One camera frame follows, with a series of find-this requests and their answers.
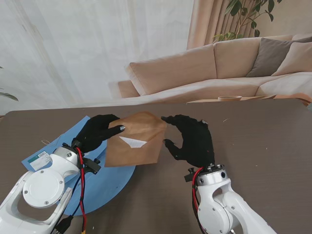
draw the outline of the gray pillow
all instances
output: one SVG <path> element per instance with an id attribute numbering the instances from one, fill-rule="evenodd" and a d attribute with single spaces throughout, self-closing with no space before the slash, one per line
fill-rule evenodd
<path id="1" fill-rule="evenodd" d="M 268 77 L 277 71 L 293 42 L 311 42 L 312 37 L 283 41 L 261 38 L 259 53 L 246 77 Z"/>

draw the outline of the black glove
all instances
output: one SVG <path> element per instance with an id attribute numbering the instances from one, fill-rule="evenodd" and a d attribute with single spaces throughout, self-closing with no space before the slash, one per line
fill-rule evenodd
<path id="1" fill-rule="evenodd" d="M 104 140 L 121 133 L 124 126 L 108 128 L 110 122 L 119 119 L 114 115 L 98 115 L 89 119 L 72 141 L 72 147 L 79 147 L 83 153 L 95 150 Z"/>
<path id="2" fill-rule="evenodd" d="M 169 140 L 164 139 L 165 146 L 176 160 L 186 160 L 195 167 L 215 164 L 215 154 L 208 124 L 197 121 L 189 116 L 177 115 L 161 117 L 161 119 L 176 126 L 182 133 L 183 144 L 179 149 Z"/>

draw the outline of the brown envelope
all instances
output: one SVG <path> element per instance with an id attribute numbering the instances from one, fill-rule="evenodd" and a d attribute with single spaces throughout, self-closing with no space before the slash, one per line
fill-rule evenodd
<path id="1" fill-rule="evenodd" d="M 117 125 L 123 125 L 126 129 L 107 140 L 105 167 L 157 163 L 167 127 L 164 121 L 149 112 L 139 112 L 111 122 L 109 127 Z"/>

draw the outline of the sofa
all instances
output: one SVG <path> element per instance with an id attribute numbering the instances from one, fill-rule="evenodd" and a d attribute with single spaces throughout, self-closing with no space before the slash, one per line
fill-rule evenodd
<path id="1" fill-rule="evenodd" d="M 310 36 L 312 34 L 268 38 L 290 41 Z M 183 103 L 219 96 L 296 93 L 312 97 L 312 72 L 246 77 L 257 58 L 260 40 L 221 41 L 169 57 L 132 62 L 126 68 L 130 80 L 118 83 L 123 102 Z"/>

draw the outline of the sheer curtain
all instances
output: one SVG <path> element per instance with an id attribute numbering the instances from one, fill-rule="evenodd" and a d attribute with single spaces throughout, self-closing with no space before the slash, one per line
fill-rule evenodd
<path id="1" fill-rule="evenodd" d="M 193 0 L 4 0 L 0 115 L 105 104 L 131 61 L 184 51 Z"/>

